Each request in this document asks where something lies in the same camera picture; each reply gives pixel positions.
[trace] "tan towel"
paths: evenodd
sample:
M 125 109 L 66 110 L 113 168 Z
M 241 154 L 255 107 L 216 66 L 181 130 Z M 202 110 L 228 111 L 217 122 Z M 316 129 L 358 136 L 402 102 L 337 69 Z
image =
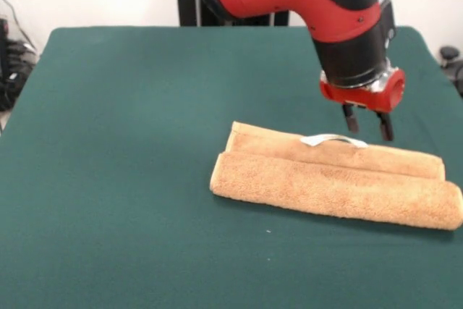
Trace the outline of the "tan towel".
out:
M 239 122 L 234 122 L 231 128 L 226 151 L 445 179 L 445 166 L 442 159 L 428 153 L 379 145 L 357 148 L 338 140 L 329 140 L 310 147 L 301 143 L 302 135 L 277 132 Z
M 235 151 L 234 144 L 233 140 L 228 142 L 213 170 L 211 190 L 216 195 L 307 213 L 413 227 L 454 230 L 463 223 L 462 192 L 441 177 L 429 179 L 306 163 L 287 159 L 288 153 L 264 156 Z

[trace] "folded towel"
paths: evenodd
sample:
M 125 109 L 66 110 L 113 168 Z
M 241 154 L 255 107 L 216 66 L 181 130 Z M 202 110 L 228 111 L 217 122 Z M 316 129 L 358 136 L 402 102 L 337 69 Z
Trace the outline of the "folded towel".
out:
M 463 222 L 462 192 L 450 182 L 249 153 L 220 154 L 211 190 L 235 200 L 340 218 L 448 230 Z
M 300 141 L 302 135 L 277 132 L 239 122 L 234 122 L 231 130 L 226 151 L 445 179 L 445 166 L 442 159 L 428 153 L 379 145 L 358 148 L 338 140 L 329 140 L 311 147 Z

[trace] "green felt surface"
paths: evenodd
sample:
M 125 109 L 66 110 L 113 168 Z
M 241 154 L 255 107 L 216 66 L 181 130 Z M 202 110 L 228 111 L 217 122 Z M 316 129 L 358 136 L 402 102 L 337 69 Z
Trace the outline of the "green felt surface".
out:
M 463 187 L 462 101 L 413 29 L 389 56 L 408 75 L 394 145 Z M 349 135 L 319 69 L 304 28 L 53 32 L 0 140 L 0 308 L 463 308 L 462 230 L 209 191 L 234 120 Z

